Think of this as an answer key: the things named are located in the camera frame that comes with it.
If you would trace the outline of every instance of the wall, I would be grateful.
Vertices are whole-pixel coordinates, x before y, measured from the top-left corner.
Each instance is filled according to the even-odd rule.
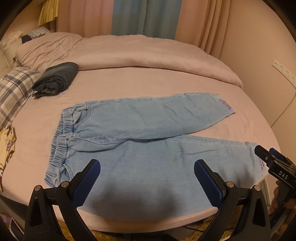
[[[238,74],[282,153],[296,162],[296,99],[285,111],[296,90],[271,66],[274,59],[296,76],[296,43],[284,23],[262,0],[232,0],[220,60]],[[269,176],[267,184],[272,198],[275,178]]]
[[[12,22],[3,38],[10,33],[21,30],[24,34],[38,27],[39,15],[42,5],[41,0],[33,0]]]

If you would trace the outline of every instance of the checkered pillow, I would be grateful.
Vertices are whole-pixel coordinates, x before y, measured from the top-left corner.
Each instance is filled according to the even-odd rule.
[[[12,123],[40,76],[27,67],[17,67],[0,79],[0,130]]]

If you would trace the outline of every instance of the silver bolt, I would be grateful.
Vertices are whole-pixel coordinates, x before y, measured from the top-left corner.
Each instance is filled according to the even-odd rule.
[[[261,187],[258,186],[258,185],[255,185],[254,188],[255,188],[255,190],[257,190],[257,191],[260,191],[260,190],[261,190]]]
[[[62,186],[63,188],[67,187],[68,185],[69,185],[69,182],[68,182],[68,181],[64,181],[64,182],[62,182],[62,184],[61,184],[61,186]]]
[[[233,188],[234,187],[234,183],[233,182],[227,182],[226,185],[230,188]]]
[[[39,191],[41,189],[41,186],[40,185],[37,185],[36,187],[34,187],[34,190],[35,191]]]

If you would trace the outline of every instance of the yellow patterned clothing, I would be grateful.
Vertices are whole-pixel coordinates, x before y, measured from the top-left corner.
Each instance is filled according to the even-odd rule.
[[[0,131],[0,191],[3,192],[2,176],[4,169],[15,151],[15,129],[12,125]]]

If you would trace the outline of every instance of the power strip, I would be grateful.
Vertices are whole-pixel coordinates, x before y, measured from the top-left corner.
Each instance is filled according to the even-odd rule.
[[[276,59],[273,61],[272,66],[275,67],[283,76],[286,77],[287,80],[290,81],[290,83],[294,86],[296,89],[296,79],[292,75],[292,73],[287,70],[280,62],[278,62]]]

